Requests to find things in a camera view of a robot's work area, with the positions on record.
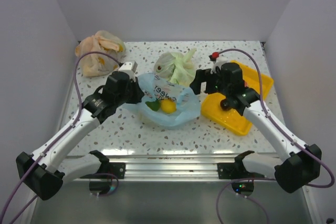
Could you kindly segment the light blue plastic bag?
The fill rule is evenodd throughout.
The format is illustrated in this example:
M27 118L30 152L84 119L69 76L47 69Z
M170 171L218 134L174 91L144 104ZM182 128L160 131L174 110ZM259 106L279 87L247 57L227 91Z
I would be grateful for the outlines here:
M144 97L140 103L123 107L140 119L177 127L200 116L201 103L191 88L170 83L154 73L144 73L138 81Z

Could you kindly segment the dark purple plum fruit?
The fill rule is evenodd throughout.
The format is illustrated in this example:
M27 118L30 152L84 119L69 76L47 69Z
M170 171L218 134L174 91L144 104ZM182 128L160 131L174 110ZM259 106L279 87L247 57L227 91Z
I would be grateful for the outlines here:
M223 99L220 102L220 107L223 111L229 111L231 109L230 104L227 99Z

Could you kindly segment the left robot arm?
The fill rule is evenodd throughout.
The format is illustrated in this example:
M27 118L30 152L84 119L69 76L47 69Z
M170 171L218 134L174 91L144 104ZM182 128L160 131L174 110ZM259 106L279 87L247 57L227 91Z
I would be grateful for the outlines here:
M40 199L53 197L69 177L59 166L91 131L115 114L121 105L141 102L144 93L133 70L119 69L88 96L73 117L44 146L20 153L16 165L20 180Z

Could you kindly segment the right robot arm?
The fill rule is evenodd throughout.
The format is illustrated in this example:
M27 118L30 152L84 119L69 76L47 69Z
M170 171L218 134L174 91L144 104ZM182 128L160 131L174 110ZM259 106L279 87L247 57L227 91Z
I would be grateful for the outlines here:
M246 178L251 173L261 174L275 179L288 193L293 193L319 177L321 149L296 138L274 116L265 105L261 93L245 84L239 64L229 62L211 69L198 69L190 85L195 94L200 93L202 83L206 84L207 94L224 95L221 104L237 111L251 122L279 156L276 159L246 151L235 157L236 176Z

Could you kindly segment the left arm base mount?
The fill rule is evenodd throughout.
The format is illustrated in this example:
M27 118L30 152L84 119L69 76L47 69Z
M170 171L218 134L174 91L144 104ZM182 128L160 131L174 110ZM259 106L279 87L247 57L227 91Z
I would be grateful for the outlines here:
M100 182L90 182L89 190L92 195L97 198L106 197L114 194L119 188L119 180L124 179L126 164L123 162L110 162L110 160L100 151L94 150L89 152L99 162L98 169L91 174L83 176L83 178L103 179Z

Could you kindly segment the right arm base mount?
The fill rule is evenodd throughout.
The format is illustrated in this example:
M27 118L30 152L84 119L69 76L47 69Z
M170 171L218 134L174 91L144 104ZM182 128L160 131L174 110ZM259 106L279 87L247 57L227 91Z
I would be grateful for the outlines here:
M264 175L259 173L248 172L243 166L243 158L254 151L246 151L234 158L230 163L217 163L217 173L219 179L242 179L242 178L265 178ZM254 181L252 179L243 182L234 182L231 185L235 193L250 196L254 191Z

